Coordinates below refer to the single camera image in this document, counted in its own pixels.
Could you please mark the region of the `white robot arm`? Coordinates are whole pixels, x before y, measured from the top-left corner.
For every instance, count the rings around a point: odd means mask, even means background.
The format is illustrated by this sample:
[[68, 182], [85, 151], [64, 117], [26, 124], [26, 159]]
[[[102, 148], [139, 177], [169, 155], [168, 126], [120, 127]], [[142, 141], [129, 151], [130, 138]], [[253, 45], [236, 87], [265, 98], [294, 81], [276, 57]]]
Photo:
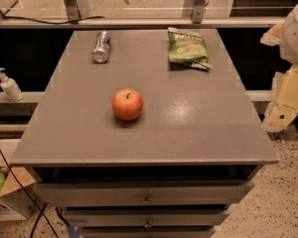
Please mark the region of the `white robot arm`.
[[272, 79], [271, 101], [262, 122], [267, 132], [277, 133], [298, 115], [298, 4], [283, 22], [264, 33], [260, 42], [279, 46], [281, 58], [291, 63], [286, 72], [276, 72]]

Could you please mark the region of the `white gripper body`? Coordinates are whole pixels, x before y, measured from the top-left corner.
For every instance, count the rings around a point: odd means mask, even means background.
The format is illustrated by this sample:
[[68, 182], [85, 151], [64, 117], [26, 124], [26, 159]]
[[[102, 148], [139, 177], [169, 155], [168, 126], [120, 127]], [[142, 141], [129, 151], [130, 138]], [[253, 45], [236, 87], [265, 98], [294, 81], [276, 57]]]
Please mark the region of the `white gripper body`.
[[271, 100], [264, 113], [267, 132], [285, 130], [298, 116], [298, 64], [285, 73], [276, 72], [271, 86]]

